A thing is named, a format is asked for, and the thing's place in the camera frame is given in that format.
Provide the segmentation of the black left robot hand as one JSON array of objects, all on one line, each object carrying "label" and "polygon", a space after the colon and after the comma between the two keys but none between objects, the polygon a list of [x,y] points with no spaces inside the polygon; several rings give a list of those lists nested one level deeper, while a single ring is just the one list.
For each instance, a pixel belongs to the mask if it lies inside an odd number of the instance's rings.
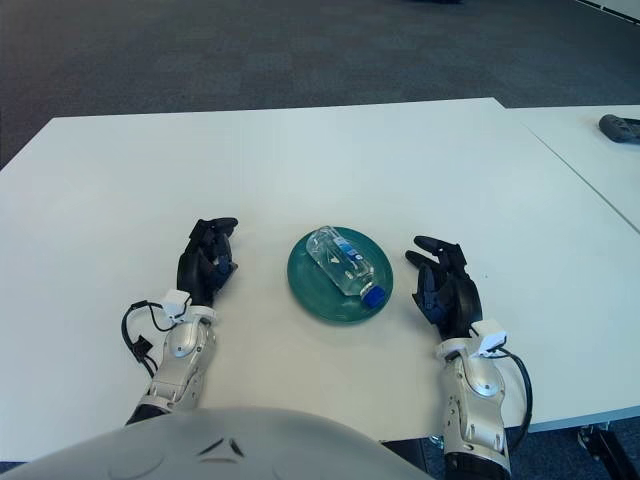
[{"label": "black left robot hand", "polygon": [[192,304],[212,307],[217,293],[238,268],[230,237],[238,225],[234,217],[199,219],[179,258],[177,289],[188,292]]}]

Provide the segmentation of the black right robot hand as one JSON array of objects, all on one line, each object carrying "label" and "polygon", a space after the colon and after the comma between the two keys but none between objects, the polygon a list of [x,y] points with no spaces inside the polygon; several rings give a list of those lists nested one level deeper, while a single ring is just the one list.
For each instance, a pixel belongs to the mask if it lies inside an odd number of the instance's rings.
[{"label": "black right robot hand", "polygon": [[418,269],[412,294],[415,304],[442,340],[469,338],[472,324],[482,320],[482,306],[460,245],[422,235],[414,237],[414,244],[436,258],[405,252],[405,258]]}]

